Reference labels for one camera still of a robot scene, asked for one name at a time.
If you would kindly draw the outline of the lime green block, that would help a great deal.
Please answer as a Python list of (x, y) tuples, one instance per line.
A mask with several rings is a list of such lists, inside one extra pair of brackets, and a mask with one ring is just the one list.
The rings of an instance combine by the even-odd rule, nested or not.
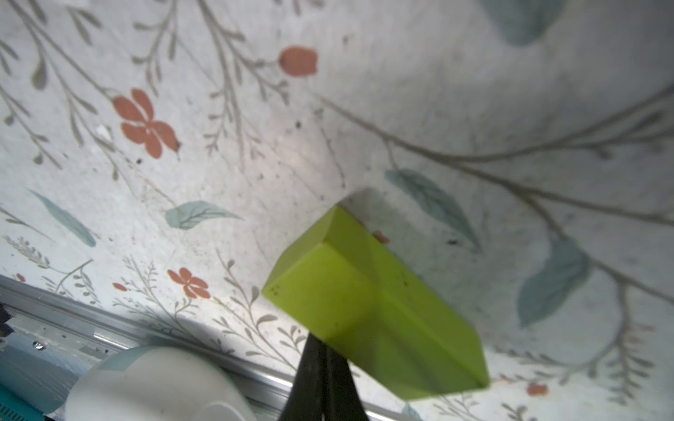
[(282, 253), (263, 296), (402, 400), (490, 385), (476, 330), (339, 205)]

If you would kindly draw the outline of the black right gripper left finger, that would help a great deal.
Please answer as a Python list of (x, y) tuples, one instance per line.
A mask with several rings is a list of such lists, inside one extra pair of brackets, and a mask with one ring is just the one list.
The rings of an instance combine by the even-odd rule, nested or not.
[(326, 345), (310, 334), (305, 342), (291, 393), (279, 421), (321, 421), (323, 419)]

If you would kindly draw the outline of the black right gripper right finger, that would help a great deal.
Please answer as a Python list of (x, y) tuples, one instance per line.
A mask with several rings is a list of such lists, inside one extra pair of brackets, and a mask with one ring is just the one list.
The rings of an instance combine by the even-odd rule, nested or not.
[(325, 419), (369, 420), (358, 396), (348, 361), (330, 347), (326, 349)]

